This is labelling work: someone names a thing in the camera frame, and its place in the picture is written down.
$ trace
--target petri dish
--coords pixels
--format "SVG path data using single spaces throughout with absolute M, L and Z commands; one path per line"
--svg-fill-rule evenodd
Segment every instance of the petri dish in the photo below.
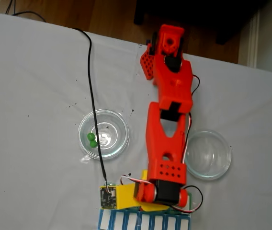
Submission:
M 129 130 L 127 123 L 119 113 L 111 110 L 98 109 L 96 115 L 102 158 L 113 158 L 122 153 L 128 144 Z M 97 136 L 93 112 L 86 115 L 79 126 L 79 144 L 88 156 L 99 159 L 98 148 L 92 148 L 87 139 L 89 133 Z
M 228 170 L 232 159 L 227 141 L 212 130 L 191 133 L 185 157 L 187 170 L 197 178 L 214 180 Z

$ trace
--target wire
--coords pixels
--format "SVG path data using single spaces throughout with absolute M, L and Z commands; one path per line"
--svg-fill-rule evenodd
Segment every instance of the wire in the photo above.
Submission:
M 12 16 L 18 16 L 18 15 L 24 14 L 24 13 L 33 13 L 33 14 L 37 15 L 38 17 L 40 17 L 41 20 L 44 21 L 44 22 L 46 23 L 45 19 L 44 19 L 42 16 L 40 16 L 38 13 L 33 12 L 33 11 L 23 11 L 23 12 L 18 12 L 18 13 L 12 14 Z
M 199 86 L 200 86 L 200 78 L 199 78 L 197 75 L 195 75 L 195 74 L 193 74 L 193 77 L 198 79 L 198 85 L 197 85 L 197 87 L 193 90 L 192 96 L 193 96 L 193 93 L 194 93 L 194 92 L 199 88 Z M 186 140 L 185 140 L 184 149 L 183 149 L 182 163 L 184 163 L 184 161 L 185 161 L 185 156 L 186 156 L 187 147 L 188 147 L 188 134 L 189 134 L 189 131 L 190 131 L 191 126 L 192 126 L 192 114 L 189 113 L 189 123 L 188 123 L 188 130 L 187 130 Z
M 91 85 L 91 76 L 90 76 L 90 55 L 91 55 L 91 47 L 92 47 L 92 41 L 91 38 L 81 29 L 79 28 L 74 28 L 77 31 L 80 31 L 82 34 L 84 34 L 88 40 L 89 40 L 89 50 L 88 50 L 88 61 L 87 61 L 87 71 L 88 71 L 88 82 L 89 82 L 89 88 L 90 88 L 90 95 L 91 95 L 91 104 L 92 104 L 92 111 L 93 111 L 93 118 L 94 118 L 94 125 L 96 129 L 96 138 L 97 138 L 97 143 L 98 143 L 98 153 L 99 153 L 99 159 L 100 159 L 100 164 L 102 168 L 102 174 L 105 180 L 105 185 L 106 185 L 106 191 L 110 193 L 108 189 L 108 184 L 107 184 L 107 178 L 106 178 L 106 171 L 104 168 L 104 163 L 103 163 L 103 158 L 102 158 L 102 153 L 101 153 L 101 147 L 100 147 L 100 139 L 99 139 L 99 131 L 98 131 L 98 122 L 97 122 L 97 115 L 96 115 L 96 109 L 94 106 L 94 97 L 93 97 L 93 91 L 92 91 L 92 85 Z
M 201 207 L 201 205 L 203 203 L 203 194 L 202 194 L 201 190 L 197 186 L 195 186 L 195 185 L 189 185 L 189 186 L 183 187 L 182 189 L 186 189 L 186 188 L 190 188 L 190 187 L 196 188 L 200 192 L 200 194 L 201 194 L 201 202 L 199 203 L 199 205 L 196 208 L 192 209 L 192 210 L 185 210 L 185 209 L 173 206 L 173 205 L 170 205 L 171 208 L 173 208 L 175 210 L 178 210 L 178 211 L 181 211 L 183 213 L 193 213 L 193 212 L 195 212 L 196 210 L 198 210 Z
M 186 140 L 185 140 L 185 144 L 184 144 L 184 150 L 183 150 L 183 158 L 182 158 L 182 163 L 184 163 L 185 161 L 185 155 L 186 155 L 186 151 L 187 151 L 187 146 L 188 146 L 188 134 L 189 134 L 189 131 L 190 131 L 190 128 L 192 126 L 192 114 L 189 113 L 188 114 L 188 129 L 187 129 L 187 134 L 186 134 Z
M 198 83 L 197 87 L 193 90 L 192 95 L 193 95 L 193 93 L 194 93 L 194 92 L 199 88 L 199 86 L 200 86 L 200 78 L 199 78 L 197 75 L 195 75 L 195 74 L 193 74 L 193 77 L 194 77 L 194 78 L 197 78 L 198 81 L 199 81 L 199 83 Z
M 10 11 L 10 9 L 11 9 L 11 4 L 12 4 L 12 0 L 11 0 L 10 3 L 8 4 L 8 7 L 7 7 L 7 9 L 6 9 L 5 14 L 8 14 L 8 13 L 9 13 L 9 11 Z
M 123 183 L 122 183 L 122 178 L 127 178 L 127 179 L 129 179 L 130 181 L 133 181 L 133 182 L 138 182 L 138 183 L 144 182 L 144 183 L 147 183 L 147 184 L 151 184 L 151 182 L 146 181 L 146 180 L 135 179 L 135 178 L 132 178 L 132 177 L 130 177 L 130 176 L 122 175 L 122 176 L 120 177 L 120 183 L 121 183 L 122 185 L 123 185 Z
M 14 4 L 13 4 L 13 13 L 14 14 L 16 13 L 16 0 L 14 1 Z

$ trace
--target green bead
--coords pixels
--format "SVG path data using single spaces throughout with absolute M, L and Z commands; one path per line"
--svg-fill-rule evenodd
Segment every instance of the green bead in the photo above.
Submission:
M 90 147 L 92 148 L 95 148 L 98 146 L 98 143 L 95 140 L 91 140 L 89 144 L 90 144 Z
M 92 140 L 96 139 L 96 136 L 93 133 L 89 133 L 89 134 L 87 134 L 87 138 L 88 138 L 88 140 L 92 141 Z

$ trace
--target baseboard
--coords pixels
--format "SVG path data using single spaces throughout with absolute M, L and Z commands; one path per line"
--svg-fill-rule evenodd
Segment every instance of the baseboard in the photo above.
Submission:
M 260 11 L 241 30 L 238 64 L 256 68 L 259 41 Z

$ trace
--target white tablecloth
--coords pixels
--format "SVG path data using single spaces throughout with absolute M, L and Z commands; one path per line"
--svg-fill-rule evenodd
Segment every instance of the white tablecloth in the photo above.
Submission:
M 96 107 L 122 113 L 130 128 L 124 154 L 105 162 L 117 183 L 146 168 L 147 109 L 157 89 L 139 64 L 145 46 L 89 35 Z M 101 167 L 81 160 L 77 137 L 92 110 L 88 47 L 78 31 L 0 15 L 0 230 L 97 228 Z M 219 132 L 233 150 L 221 179 L 188 175 L 204 194 L 192 229 L 272 230 L 272 73 L 184 57 L 201 79 L 193 129 Z

